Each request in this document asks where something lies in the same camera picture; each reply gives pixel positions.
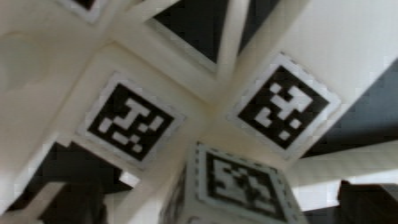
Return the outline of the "translucent gripper right finger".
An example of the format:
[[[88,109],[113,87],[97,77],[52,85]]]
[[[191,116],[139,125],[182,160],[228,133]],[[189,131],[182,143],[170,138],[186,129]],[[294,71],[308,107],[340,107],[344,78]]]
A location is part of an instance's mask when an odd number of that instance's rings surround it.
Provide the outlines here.
[[[388,192],[388,195],[392,196],[395,201],[398,202],[398,184],[393,183],[383,184],[383,189]]]

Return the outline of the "translucent gripper left finger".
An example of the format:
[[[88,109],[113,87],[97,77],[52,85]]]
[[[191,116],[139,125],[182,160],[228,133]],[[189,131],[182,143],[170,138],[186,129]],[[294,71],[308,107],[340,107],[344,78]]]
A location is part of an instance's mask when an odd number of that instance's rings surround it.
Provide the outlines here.
[[[40,219],[40,217],[65,186],[65,182],[51,182],[45,185],[27,207],[8,212],[0,216],[0,224],[45,224],[45,221]]]

